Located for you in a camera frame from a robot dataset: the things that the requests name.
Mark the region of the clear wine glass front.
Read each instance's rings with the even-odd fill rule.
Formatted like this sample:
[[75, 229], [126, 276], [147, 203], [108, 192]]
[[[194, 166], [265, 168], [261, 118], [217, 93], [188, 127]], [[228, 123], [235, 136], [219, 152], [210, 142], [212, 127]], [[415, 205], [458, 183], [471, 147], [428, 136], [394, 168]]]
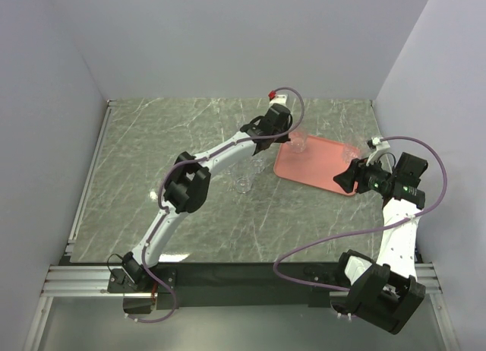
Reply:
[[361, 136], [351, 136], [343, 142], [341, 158], [345, 164], [350, 164], [353, 159], [361, 159], [367, 152], [365, 139]]

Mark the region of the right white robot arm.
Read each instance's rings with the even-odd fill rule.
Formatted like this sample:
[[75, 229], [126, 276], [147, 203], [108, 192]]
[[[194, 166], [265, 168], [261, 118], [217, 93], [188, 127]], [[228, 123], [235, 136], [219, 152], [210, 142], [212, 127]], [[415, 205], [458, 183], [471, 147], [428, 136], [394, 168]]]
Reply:
[[399, 333], [425, 297], [417, 280], [415, 240], [418, 213], [424, 209], [425, 193], [419, 190], [428, 162], [403, 153], [392, 172], [376, 161], [353, 159], [348, 169], [334, 177], [346, 192], [375, 191], [383, 198], [383, 231], [376, 260], [349, 250], [342, 253], [334, 280], [349, 289], [340, 306], [391, 334]]

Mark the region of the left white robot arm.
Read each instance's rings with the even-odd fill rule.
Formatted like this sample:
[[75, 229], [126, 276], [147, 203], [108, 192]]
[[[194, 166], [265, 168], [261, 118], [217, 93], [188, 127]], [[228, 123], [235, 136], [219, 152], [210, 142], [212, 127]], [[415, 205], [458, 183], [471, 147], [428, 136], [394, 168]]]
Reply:
[[211, 179], [271, 144], [287, 142], [291, 124], [289, 109], [272, 103], [265, 115], [241, 126], [220, 145], [196, 155], [186, 151], [179, 154], [159, 189], [159, 213], [139, 243], [121, 258], [125, 276], [114, 275], [113, 280], [126, 281], [137, 292], [147, 290], [153, 282], [150, 268], [159, 263], [159, 256], [182, 220], [203, 206]]

